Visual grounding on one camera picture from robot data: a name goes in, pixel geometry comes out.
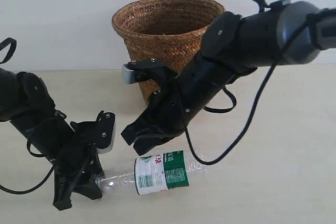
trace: plastic bottle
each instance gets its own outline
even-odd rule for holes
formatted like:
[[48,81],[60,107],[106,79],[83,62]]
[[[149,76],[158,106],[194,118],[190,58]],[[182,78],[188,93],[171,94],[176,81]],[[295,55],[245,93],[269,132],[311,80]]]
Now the plastic bottle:
[[177,151],[137,158],[119,172],[107,170],[105,178],[97,179],[97,184],[103,194],[127,189],[144,195],[192,186],[205,172],[206,166],[197,162],[190,151]]

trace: wire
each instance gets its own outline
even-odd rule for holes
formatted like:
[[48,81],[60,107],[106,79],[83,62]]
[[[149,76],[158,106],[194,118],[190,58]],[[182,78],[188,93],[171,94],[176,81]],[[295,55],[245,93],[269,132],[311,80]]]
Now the wire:
[[219,161],[221,161],[238,143],[239,141],[244,137],[244,135],[246,134],[248,128],[251,125],[252,119],[254,117],[254,114],[256,112],[257,109],[257,105],[259,102],[259,99],[261,97],[261,94],[267,84],[267,82],[269,81],[271,75],[273,74],[276,66],[279,64],[280,60],[282,59],[282,56],[284,55],[284,53],[288,50],[288,48],[291,46],[291,44],[294,42],[294,40],[300,35],[300,33],[306,29],[308,27],[308,22],[304,22],[301,26],[299,26],[292,34],[291,36],[288,38],[288,40],[286,41],[286,43],[283,45],[283,47],[280,50],[280,56],[273,62],[272,66],[269,68],[267,74],[265,75],[265,78],[263,80],[263,82],[261,83],[257,94],[254,98],[253,101],[253,105],[250,111],[250,114],[247,118],[246,124],[244,126],[244,128],[242,129],[241,133],[237,136],[237,138],[231,143],[231,145],[222,153],[222,155],[220,155],[218,158],[216,158],[215,160],[212,161],[204,161],[202,159],[200,159],[197,154],[195,153],[194,147],[192,145],[191,139],[190,139],[190,135],[189,135],[189,131],[188,131],[188,127],[187,127],[187,123],[184,117],[184,108],[183,108],[183,103],[182,103],[182,99],[181,99],[181,94],[180,91],[178,89],[178,86],[175,83],[175,88],[176,88],[176,93],[177,93],[177,97],[178,97],[178,103],[179,106],[181,108],[181,115],[182,115],[182,121],[183,121],[183,126],[184,126],[184,130],[185,130],[185,136],[187,138],[188,141],[188,145],[190,148],[191,153],[193,154],[194,158],[200,162],[203,165],[214,165],[217,164]]
[[0,189],[2,191],[5,191],[5,192],[9,193],[9,194],[16,194],[16,195],[29,194],[32,191],[35,191],[36,189],[40,188],[48,180],[48,178],[51,176],[52,172],[55,170],[55,167],[56,167],[56,163],[53,164],[53,166],[51,167],[50,171],[45,176],[45,178],[40,183],[38,183],[36,186],[34,186],[31,189],[28,189],[28,190],[25,190],[25,191],[14,191],[14,190],[10,190],[10,189],[2,186],[2,185],[0,185]]

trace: green and white label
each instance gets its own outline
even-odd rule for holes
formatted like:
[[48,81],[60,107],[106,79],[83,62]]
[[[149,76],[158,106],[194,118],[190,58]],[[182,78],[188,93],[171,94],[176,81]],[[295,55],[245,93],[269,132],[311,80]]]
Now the green and white label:
[[183,151],[137,158],[134,175],[139,195],[189,186]]

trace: basket rim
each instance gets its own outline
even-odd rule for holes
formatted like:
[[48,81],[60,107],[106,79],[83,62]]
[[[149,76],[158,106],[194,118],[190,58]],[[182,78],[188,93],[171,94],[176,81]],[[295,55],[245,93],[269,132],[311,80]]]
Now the basket rim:
[[[169,35],[153,35],[153,34],[141,34],[141,33],[136,33],[134,31],[130,31],[130,30],[127,30],[127,29],[124,29],[121,25],[119,25],[117,22],[116,22],[116,19],[118,18],[118,16],[120,15],[120,13],[127,7],[130,7],[130,6],[135,6],[137,4],[140,4],[142,3],[143,1],[150,1],[150,0],[138,0],[138,1],[134,1],[132,3],[129,3],[123,7],[121,7],[118,11],[116,11],[115,14],[113,14],[112,16],[112,19],[111,19],[111,23],[112,23],[112,27],[113,29],[117,32],[117,34],[119,34],[122,38],[125,38],[125,37],[136,37],[136,38],[155,38],[155,39],[169,39],[169,38],[185,38],[186,36],[199,36],[200,34],[203,34],[204,33],[204,30],[208,27],[208,26],[204,26],[204,27],[201,27],[200,29],[197,29],[197,30],[193,30],[193,31],[189,31],[187,33],[183,33],[183,34],[169,34]],[[226,12],[226,9],[225,7],[215,1],[215,0],[203,0],[205,2],[208,2],[208,3],[212,3],[214,6],[217,6],[218,9],[221,9],[221,13],[224,13]]]

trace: beige table surface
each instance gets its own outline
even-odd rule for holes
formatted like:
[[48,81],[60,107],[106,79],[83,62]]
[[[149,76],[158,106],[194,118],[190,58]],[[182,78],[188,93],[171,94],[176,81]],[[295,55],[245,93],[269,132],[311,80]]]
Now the beige table surface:
[[[213,159],[246,121],[266,69],[238,80],[230,114],[201,112],[190,124],[194,145]],[[40,72],[57,108],[69,120],[95,119],[100,110],[117,116],[112,152],[101,155],[104,169],[118,171],[136,157],[120,136],[145,108],[139,87],[121,81],[120,71]],[[53,179],[25,196],[0,192],[0,223],[336,223],[336,65],[279,67],[260,100],[242,142],[189,188],[146,196],[121,190],[91,201],[73,194],[73,208],[52,206]],[[230,106],[217,95],[212,106]],[[22,190],[50,168],[26,151],[25,139],[0,124],[0,183]],[[150,154],[186,149],[185,137]]]

